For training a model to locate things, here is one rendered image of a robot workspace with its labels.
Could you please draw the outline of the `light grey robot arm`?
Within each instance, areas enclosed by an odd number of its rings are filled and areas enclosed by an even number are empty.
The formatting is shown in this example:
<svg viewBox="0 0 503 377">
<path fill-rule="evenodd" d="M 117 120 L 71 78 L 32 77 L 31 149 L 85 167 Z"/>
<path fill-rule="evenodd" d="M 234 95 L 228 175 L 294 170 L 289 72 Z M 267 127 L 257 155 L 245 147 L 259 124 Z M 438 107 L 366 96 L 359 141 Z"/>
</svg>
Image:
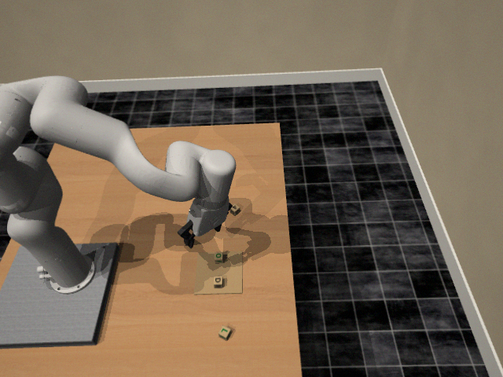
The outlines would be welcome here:
<svg viewBox="0 0 503 377">
<path fill-rule="evenodd" d="M 236 170 L 228 152 L 188 141 L 168 147 L 161 170 L 141 154 L 125 122 L 86 108 L 87 102 L 85 86 L 66 76 L 0 86 L 0 210 L 10 214 L 9 236 L 41 264 L 38 273 L 48 272 L 39 278 L 66 295 L 85 288 L 96 267 L 55 226 L 63 192 L 47 160 L 20 147 L 30 126 L 42 139 L 111 162 L 143 192 L 176 202 L 196 197 L 194 205 L 209 210 L 226 204 Z"/>
</svg>

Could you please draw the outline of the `tan flat mat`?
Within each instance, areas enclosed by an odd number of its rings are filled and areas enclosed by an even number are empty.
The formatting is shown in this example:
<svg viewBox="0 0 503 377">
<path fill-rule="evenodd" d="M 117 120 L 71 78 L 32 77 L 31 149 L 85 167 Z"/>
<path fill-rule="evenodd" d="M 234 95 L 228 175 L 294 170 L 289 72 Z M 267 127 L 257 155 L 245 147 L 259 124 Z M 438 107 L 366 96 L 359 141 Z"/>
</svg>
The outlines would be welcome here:
<svg viewBox="0 0 503 377">
<path fill-rule="evenodd" d="M 222 276 L 223 288 L 214 287 Z M 243 251 L 223 251 L 223 263 L 215 264 L 214 252 L 198 252 L 194 295 L 242 294 Z"/>
</svg>

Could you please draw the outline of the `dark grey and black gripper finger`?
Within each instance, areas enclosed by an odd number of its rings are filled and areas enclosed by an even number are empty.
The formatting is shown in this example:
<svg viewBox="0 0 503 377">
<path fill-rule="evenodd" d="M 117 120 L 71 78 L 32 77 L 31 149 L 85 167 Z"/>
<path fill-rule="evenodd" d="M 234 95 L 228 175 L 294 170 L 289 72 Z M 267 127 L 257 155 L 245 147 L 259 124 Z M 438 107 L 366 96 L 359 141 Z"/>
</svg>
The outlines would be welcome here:
<svg viewBox="0 0 503 377">
<path fill-rule="evenodd" d="M 228 213 L 229 213 L 229 210 L 231 209 L 231 207 L 232 207 L 232 206 L 233 206 L 233 205 L 232 205 L 231 203 L 229 203 Z M 219 226 L 217 226 L 217 227 L 215 228 L 216 232 L 219 232 L 219 231 L 220 231 L 221 226 L 222 226 L 222 224 L 221 224 L 221 225 L 219 225 Z"/>
<path fill-rule="evenodd" d="M 178 234 L 184 239 L 186 246 L 193 248 L 195 235 L 193 233 L 192 235 L 189 233 L 190 229 L 193 231 L 193 222 L 191 220 L 188 221 L 180 230 L 178 230 Z"/>
</svg>

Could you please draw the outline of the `beige letter block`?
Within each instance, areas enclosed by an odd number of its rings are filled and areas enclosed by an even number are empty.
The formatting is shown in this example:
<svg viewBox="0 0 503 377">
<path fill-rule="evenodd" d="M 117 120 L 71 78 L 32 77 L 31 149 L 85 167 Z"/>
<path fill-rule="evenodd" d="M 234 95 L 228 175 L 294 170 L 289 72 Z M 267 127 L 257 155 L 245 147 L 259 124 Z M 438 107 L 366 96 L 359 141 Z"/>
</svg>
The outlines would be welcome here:
<svg viewBox="0 0 503 377">
<path fill-rule="evenodd" d="M 223 325 L 221 327 L 218 335 L 220 338 L 225 339 L 227 341 L 228 338 L 230 337 L 231 333 L 232 333 L 231 329 Z"/>
<path fill-rule="evenodd" d="M 230 213 L 236 216 L 238 213 L 240 213 L 240 207 L 234 204 L 230 209 Z"/>
<path fill-rule="evenodd" d="M 223 288 L 222 276 L 214 276 L 214 287 L 215 288 Z"/>
<path fill-rule="evenodd" d="M 215 252 L 215 264 L 223 263 L 223 252 Z"/>
</svg>

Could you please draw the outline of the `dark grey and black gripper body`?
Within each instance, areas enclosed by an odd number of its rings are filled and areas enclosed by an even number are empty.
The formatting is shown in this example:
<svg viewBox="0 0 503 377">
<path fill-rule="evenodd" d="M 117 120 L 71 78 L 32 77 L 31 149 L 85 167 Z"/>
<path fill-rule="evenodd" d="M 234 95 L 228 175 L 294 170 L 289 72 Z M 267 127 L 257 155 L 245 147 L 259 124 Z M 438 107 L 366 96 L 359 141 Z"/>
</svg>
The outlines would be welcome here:
<svg viewBox="0 0 503 377">
<path fill-rule="evenodd" d="M 226 220 L 228 209 L 229 196 L 226 204 L 217 210 L 209 210 L 198 204 L 195 206 L 194 203 L 192 203 L 189 209 L 187 222 L 190 220 L 193 222 L 193 234 L 195 236 L 202 236 L 221 225 Z"/>
</svg>

